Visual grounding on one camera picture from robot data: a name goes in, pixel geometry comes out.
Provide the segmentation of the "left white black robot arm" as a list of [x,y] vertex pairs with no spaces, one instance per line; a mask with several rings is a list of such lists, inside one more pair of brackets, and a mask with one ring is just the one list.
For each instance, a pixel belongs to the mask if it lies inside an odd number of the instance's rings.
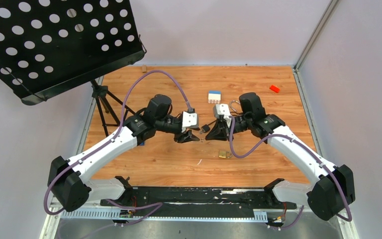
[[128,205],[132,192],[119,179],[93,180],[92,177],[119,155],[152,138],[157,131],[173,134],[177,143],[198,141],[192,133],[198,128],[198,114],[190,108],[175,117],[170,114],[171,105],[169,97],[156,95],[146,108],[128,117],[101,142],[69,159],[61,156],[53,159],[45,199],[52,193],[66,212],[94,200],[112,199],[121,206]]

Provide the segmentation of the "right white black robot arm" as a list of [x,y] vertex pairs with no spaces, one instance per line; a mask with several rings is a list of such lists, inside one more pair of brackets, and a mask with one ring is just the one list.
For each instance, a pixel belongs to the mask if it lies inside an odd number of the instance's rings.
[[[240,159],[251,155],[261,144],[268,144],[282,153],[309,180],[309,183],[302,184],[277,179],[265,188],[266,205],[276,208],[290,202],[309,207],[324,221],[332,217],[352,221],[349,205],[356,199],[353,171],[347,165],[337,166],[320,156],[301,141],[282,119],[267,114],[256,93],[242,94],[239,105],[242,112],[234,116],[228,104],[215,104],[215,125],[205,139],[228,141],[230,153]],[[233,137],[247,130],[260,141],[248,152],[238,154],[234,149]]]

